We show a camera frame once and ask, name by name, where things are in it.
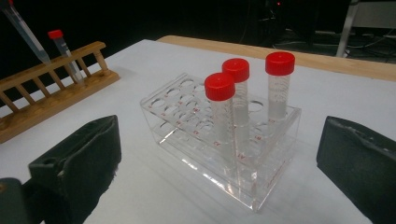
centrifuge tube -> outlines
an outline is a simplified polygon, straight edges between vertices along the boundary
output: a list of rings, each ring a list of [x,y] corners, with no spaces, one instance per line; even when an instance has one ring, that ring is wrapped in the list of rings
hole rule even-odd
[[[233,96],[233,124],[235,127],[235,144],[238,155],[248,149],[248,61],[232,58],[222,64],[222,72],[233,76],[235,95]]]
[[[7,18],[11,21],[12,25],[14,25],[18,33],[20,33],[21,37],[29,45],[30,49],[33,51],[35,56],[37,56],[37,58],[42,63],[50,64],[49,55],[44,50],[43,46],[41,46],[40,42],[38,42],[37,38],[32,33],[29,26],[27,26],[26,22],[23,20],[20,13],[14,7],[13,1],[1,0],[0,9],[4,12],[4,14],[6,14]]]
[[[49,32],[49,38],[53,40],[53,42],[56,45],[56,48],[61,52],[62,56],[65,58],[71,57],[72,53],[70,52],[69,48],[66,45],[66,42],[64,42],[64,34],[62,33],[61,30],[54,30]],[[76,64],[75,61],[71,62],[68,64],[70,71],[71,71],[71,76],[74,79],[74,81],[77,82],[79,85],[84,85],[84,78],[82,77],[81,72],[79,71],[79,68]]]
[[[205,79],[205,94],[210,100],[215,132],[215,147],[224,160],[225,174],[236,174],[236,150],[233,128],[233,77],[215,73]]]
[[[268,74],[268,120],[277,122],[286,117],[290,74],[294,71],[294,55],[274,52],[265,59]]]

red screw cap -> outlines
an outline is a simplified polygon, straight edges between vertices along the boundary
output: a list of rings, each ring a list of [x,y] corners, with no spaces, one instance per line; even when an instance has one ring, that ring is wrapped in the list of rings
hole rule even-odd
[[[225,101],[235,94],[233,77],[225,73],[215,73],[205,79],[205,93],[209,100]]]
[[[49,38],[51,39],[61,38],[62,36],[64,36],[64,34],[61,30],[49,31]]]
[[[233,76],[235,83],[248,80],[248,61],[241,58],[233,58],[225,61],[222,65],[222,72]]]
[[[272,76],[287,76],[294,71],[294,55],[280,51],[265,58],[265,72]]]

table surface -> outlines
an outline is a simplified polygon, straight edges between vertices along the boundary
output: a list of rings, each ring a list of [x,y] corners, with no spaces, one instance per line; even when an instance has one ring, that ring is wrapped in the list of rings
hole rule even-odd
[[[396,139],[393,64],[293,52],[289,105],[303,111],[296,153],[257,214],[154,142],[140,108],[143,98],[182,73],[205,78],[232,57],[249,62],[249,92],[266,98],[264,58],[273,51],[181,36],[133,44],[106,58],[119,81],[0,145],[0,178],[25,182],[29,162],[85,123],[117,115],[122,161],[85,223],[370,223],[315,158],[327,116]]]

